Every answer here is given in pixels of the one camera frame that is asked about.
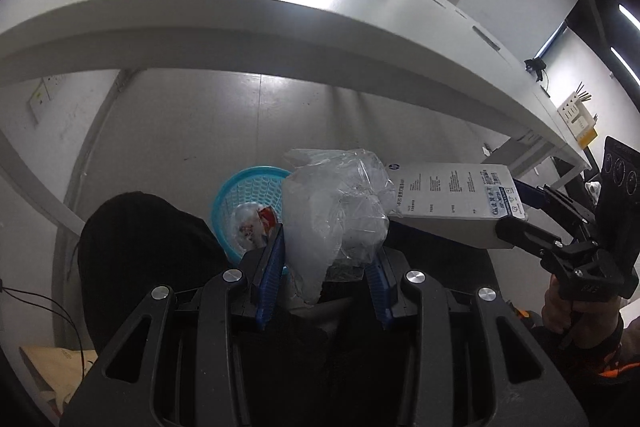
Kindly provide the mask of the person's right hand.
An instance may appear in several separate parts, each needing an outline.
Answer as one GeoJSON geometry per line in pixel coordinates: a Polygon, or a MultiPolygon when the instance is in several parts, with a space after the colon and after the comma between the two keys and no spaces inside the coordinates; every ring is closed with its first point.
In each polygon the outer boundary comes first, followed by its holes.
{"type": "Polygon", "coordinates": [[[544,294],[542,321],[551,332],[566,334],[569,346],[590,349],[615,333],[621,302],[622,298],[618,296],[606,303],[564,300],[560,296],[558,279],[551,275],[544,294]]]}

